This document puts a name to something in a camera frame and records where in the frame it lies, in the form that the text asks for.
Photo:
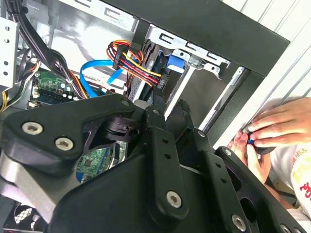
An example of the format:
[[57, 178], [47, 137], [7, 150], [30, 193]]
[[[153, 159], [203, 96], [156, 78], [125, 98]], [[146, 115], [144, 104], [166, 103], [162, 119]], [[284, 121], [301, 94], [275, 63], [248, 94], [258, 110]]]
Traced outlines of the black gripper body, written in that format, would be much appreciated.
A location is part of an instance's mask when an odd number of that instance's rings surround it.
[[140, 155], [66, 194], [55, 208], [50, 233], [231, 233], [207, 179], [182, 167], [189, 213], [182, 221], [156, 223], [149, 212], [148, 172]]

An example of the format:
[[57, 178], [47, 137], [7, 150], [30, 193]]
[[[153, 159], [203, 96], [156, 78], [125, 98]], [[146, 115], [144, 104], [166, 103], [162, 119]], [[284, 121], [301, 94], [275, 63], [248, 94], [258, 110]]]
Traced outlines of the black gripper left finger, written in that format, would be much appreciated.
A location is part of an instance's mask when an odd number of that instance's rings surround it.
[[0, 173], [51, 221], [61, 199], [81, 185], [80, 158], [116, 141], [130, 144], [128, 160], [146, 160], [151, 217], [183, 220], [189, 208], [181, 167], [159, 101], [142, 109], [111, 94], [13, 113], [2, 125]]

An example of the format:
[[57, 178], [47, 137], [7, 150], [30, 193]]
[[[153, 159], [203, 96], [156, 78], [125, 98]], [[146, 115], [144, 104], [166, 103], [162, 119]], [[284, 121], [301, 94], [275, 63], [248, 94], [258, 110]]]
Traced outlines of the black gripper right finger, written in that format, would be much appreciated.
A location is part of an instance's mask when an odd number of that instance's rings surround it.
[[226, 147], [214, 150], [179, 101], [167, 119], [189, 212], [178, 233], [302, 233], [303, 227]]

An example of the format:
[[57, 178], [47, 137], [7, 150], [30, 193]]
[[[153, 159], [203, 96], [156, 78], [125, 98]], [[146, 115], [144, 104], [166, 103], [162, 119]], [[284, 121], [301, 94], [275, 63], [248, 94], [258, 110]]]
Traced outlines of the person left hand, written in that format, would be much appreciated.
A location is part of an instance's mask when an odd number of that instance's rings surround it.
[[261, 183], [265, 183], [271, 169], [270, 154], [264, 155], [259, 160], [254, 147], [247, 141], [248, 135], [246, 133], [237, 132], [227, 147], [236, 154]]

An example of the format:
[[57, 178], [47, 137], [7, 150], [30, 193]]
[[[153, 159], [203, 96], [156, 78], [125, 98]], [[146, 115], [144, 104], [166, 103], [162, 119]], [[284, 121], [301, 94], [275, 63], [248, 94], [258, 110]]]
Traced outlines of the person right hand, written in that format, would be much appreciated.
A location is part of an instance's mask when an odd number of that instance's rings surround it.
[[252, 120], [248, 126], [255, 146], [285, 147], [311, 141], [311, 99], [293, 100]]

